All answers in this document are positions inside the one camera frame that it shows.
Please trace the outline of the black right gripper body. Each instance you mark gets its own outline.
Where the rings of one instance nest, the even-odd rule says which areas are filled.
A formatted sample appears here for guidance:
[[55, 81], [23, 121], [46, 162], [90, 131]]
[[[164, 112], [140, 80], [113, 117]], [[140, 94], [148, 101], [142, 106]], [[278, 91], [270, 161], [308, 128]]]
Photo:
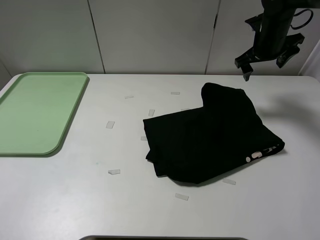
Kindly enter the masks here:
[[280, 12], [275, 15], [261, 13], [245, 20], [255, 32], [253, 46], [237, 57], [236, 67], [276, 60], [286, 51], [300, 51], [298, 45], [305, 37], [301, 33], [288, 35], [294, 12]]

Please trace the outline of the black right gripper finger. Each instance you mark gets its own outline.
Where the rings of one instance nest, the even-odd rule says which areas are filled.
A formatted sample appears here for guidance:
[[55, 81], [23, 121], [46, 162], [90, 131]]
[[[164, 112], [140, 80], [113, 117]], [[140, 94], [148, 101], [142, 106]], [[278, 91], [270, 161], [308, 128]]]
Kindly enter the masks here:
[[242, 65], [240, 68], [241, 68], [242, 76], [243, 76], [244, 80], [246, 82], [248, 82], [249, 79], [250, 79], [250, 76], [251, 76], [251, 74], [253, 72], [253, 68], [251, 67], [250, 64]]
[[276, 59], [276, 65], [282, 68], [292, 57], [297, 55], [299, 51], [286, 51]]

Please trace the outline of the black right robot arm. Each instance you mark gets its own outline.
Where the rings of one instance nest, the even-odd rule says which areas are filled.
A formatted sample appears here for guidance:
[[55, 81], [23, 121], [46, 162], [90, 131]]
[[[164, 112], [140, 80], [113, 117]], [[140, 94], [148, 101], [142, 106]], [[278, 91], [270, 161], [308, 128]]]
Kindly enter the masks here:
[[[245, 20], [255, 32], [253, 46], [234, 60], [247, 82], [253, 72], [252, 63], [276, 60], [281, 69], [300, 52], [305, 37], [301, 33], [288, 35], [289, 29], [299, 30], [308, 25], [318, 0], [263, 0], [263, 13]], [[294, 17], [310, 12], [309, 19], [300, 26], [292, 26]]]

